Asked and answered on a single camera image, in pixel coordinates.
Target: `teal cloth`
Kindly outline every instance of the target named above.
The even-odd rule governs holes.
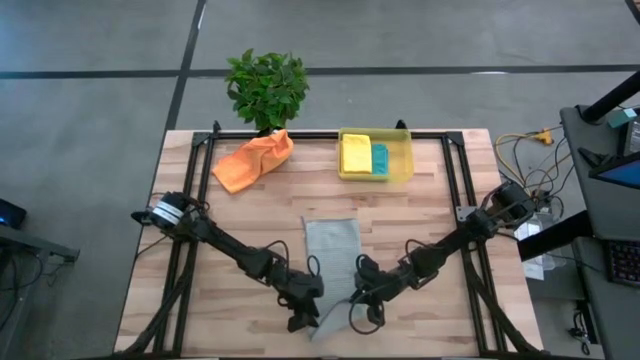
[[[371,158],[373,175],[389,175],[389,149],[385,144],[373,144]]]

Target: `black stand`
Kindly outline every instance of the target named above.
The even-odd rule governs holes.
[[[581,111],[581,108],[578,107],[578,111],[580,111],[582,120],[586,123],[597,125],[602,122],[601,119],[611,110],[638,93],[638,91],[640,91],[640,71],[633,74],[585,110]]]

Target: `yellow cloth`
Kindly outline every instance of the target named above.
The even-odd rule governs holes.
[[[371,174],[371,139],[367,135],[342,136],[342,171]]]

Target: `gray cloth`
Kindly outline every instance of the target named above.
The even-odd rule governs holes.
[[[349,326],[349,297],[356,290],[354,275],[356,257],[361,253],[360,229],[356,219],[305,221],[307,256],[320,262],[324,296],[316,299],[320,312],[318,328],[309,328],[311,341]],[[366,314],[364,305],[357,305],[352,319]]]

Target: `orange towel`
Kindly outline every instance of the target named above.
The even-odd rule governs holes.
[[[258,180],[262,174],[282,164],[293,151],[287,130],[255,138],[218,162],[212,173],[227,191],[234,194]]]

